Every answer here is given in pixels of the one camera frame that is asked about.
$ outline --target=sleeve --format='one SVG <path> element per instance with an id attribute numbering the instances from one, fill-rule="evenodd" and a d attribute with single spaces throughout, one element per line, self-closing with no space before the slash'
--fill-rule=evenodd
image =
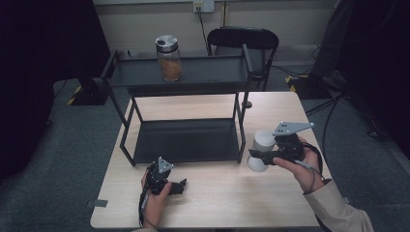
<path id="1" fill-rule="evenodd" d="M 157 230 L 151 228 L 140 228 L 137 230 L 133 230 L 132 232 L 157 232 Z"/>
<path id="2" fill-rule="evenodd" d="M 367 213 L 344 203 L 334 181 L 311 194 L 305 194 L 305 199 L 317 217 L 333 232 L 373 231 Z"/>

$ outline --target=human hand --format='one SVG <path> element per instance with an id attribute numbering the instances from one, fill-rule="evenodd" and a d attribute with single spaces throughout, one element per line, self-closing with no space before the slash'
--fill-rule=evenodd
<path id="1" fill-rule="evenodd" d="M 299 140 L 301 140 L 302 143 L 307 142 L 301 136 L 299 136 Z M 316 170 L 319 170 L 317 155 L 310 148 L 304 148 L 304 152 L 306 154 L 304 163 L 310 165 L 310 167 Z M 302 191 L 305 193 L 312 193 L 325 185 L 321 179 L 321 175 L 316 171 L 312 171 L 311 169 L 302 167 L 299 164 L 281 158 L 274 158 L 274 163 L 277 166 L 285 168 L 292 172 L 295 176 L 295 179 L 299 182 Z"/>
<path id="2" fill-rule="evenodd" d="M 145 186 L 146 176 L 147 171 L 141 179 L 141 185 L 143 188 Z M 147 191 L 148 202 L 143 212 L 144 222 L 142 223 L 142 227 L 154 229 L 157 228 L 160 223 L 163 208 L 165 206 L 166 196 L 171 191 L 171 187 L 172 183 L 166 183 L 159 195 L 155 195 L 149 190 Z"/>

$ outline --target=glass jar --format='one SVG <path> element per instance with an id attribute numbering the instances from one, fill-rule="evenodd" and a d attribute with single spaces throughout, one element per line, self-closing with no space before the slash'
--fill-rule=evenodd
<path id="1" fill-rule="evenodd" d="M 163 79 L 166 81 L 177 81 L 182 75 L 177 38 L 170 35 L 160 36 L 156 39 L 155 43 Z"/>

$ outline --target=jar lid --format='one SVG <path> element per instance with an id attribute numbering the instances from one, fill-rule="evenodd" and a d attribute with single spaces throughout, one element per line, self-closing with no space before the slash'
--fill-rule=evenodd
<path id="1" fill-rule="evenodd" d="M 165 35 L 160 36 L 155 40 L 157 51 L 172 52 L 178 49 L 178 40 L 174 36 Z"/>

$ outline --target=wall outlet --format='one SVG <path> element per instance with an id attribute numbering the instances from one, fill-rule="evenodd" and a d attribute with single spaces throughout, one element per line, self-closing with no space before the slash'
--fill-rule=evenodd
<path id="1" fill-rule="evenodd" d="M 212 13 L 215 11 L 215 0 L 193 0 L 193 12 Z"/>
<path id="2" fill-rule="evenodd" d="M 204 2 L 202 0 L 193 0 L 193 12 L 194 13 L 198 13 L 198 11 L 203 13 L 204 12 L 203 8 L 204 8 Z"/>

